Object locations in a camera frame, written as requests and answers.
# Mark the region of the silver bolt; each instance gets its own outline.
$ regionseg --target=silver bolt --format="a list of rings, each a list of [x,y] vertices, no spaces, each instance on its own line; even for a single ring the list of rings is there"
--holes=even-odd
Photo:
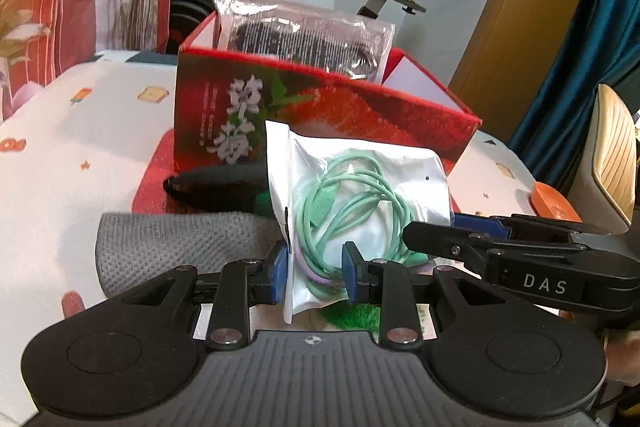
[[[242,333],[234,328],[218,328],[211,331],[209,338],[216,344],[237,344],[242,340]]]
[[[411,328],[393,328],[386,332],[386,337],[395,344],[411,344],[418,340],[418,333]]]

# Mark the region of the open cardboard box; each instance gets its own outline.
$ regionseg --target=open cardboard box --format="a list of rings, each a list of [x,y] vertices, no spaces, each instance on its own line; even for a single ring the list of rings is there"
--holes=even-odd
[[[276,120],[304,136],[429,148],[448,174],[481,124],[402,50],[391,50],[379,86],[217,50],[219,31],[212,14],[180,47],[174,116],[178,172],[255,160],[266,148],[264,121]]]

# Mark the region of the orange plastic dish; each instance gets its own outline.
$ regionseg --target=orange plastic dish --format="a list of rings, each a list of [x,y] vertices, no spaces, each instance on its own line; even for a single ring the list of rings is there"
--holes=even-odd
[[[581,223],[578,213],[571,206],[571,203],[560,194],[555,188],[549,185],[536,182],[530,195],[531,206],[540,217],[550,217],[551,219],[562,219],[564,221],[575,221]]]

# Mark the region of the table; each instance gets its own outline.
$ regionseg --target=table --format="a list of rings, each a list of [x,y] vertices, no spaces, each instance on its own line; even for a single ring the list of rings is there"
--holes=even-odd
[[[62,320],[63,294],[78,291],[88,307],[104,299],[94,259],[100,215],[130,211],[156,145],[173,125],[175,67],[123,62],[132,55],[107,53],[71,68],[0,126],[0,141],[26,141],[21,151],[0,153],[0,427],[36,411],[20,357],[34,335]],[[139,100],[149,86],[168,95]],[[533,177],[485,133],[476,133],[449,183],[463,212],[533,213]],[[287,326],[279,309],[263,308],[252,315],[254,328],[326,327],[306,312]]]

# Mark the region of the beige chair back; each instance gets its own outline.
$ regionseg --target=beige chair back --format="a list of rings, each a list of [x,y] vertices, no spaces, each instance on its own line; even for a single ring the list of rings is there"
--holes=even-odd
[[[636,133],[616,92],[600,84],[580,167],[567,197],[585,223],[612,233],[631,225],[636,199]]]

